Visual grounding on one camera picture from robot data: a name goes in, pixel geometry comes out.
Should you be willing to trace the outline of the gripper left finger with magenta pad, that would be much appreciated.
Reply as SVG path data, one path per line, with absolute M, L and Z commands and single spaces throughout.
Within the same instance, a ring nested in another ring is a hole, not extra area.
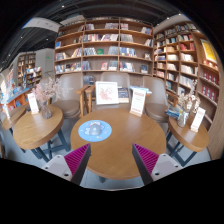
M 42 169 L 79 185 L 90 156 L 91 145 L 86 144 L 65 156 L 56 155 Z

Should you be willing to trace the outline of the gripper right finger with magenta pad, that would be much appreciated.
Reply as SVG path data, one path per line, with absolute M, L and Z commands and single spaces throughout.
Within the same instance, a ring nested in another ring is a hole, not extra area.
M 132 154 L 145 185 L 182 169 L 168 154 L 158 155 L 135 143 L 132 144 Z

